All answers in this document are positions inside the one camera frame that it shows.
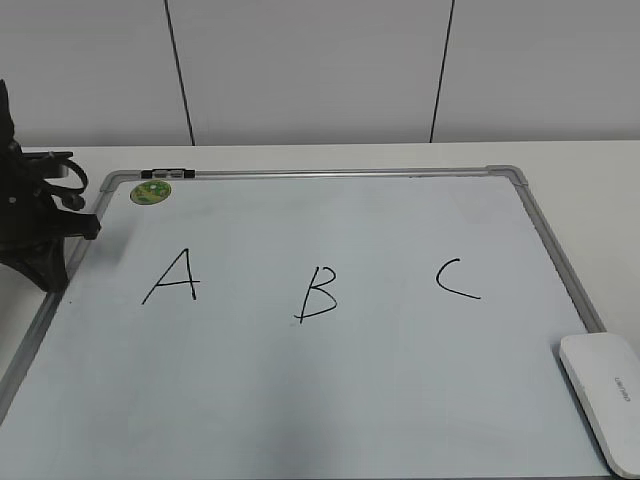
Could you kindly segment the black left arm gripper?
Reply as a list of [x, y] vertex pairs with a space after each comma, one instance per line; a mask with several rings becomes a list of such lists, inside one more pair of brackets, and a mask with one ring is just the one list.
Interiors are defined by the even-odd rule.
[[1, 263], [44, 292], [61, 292], [69, 282], [64, 239], [94, 240], [101, 229], [96, 215], [81, 212], [88, 176], [71, 158], [67, 177], [44, 179], [23, 154], [15, 140], [1, 144]]

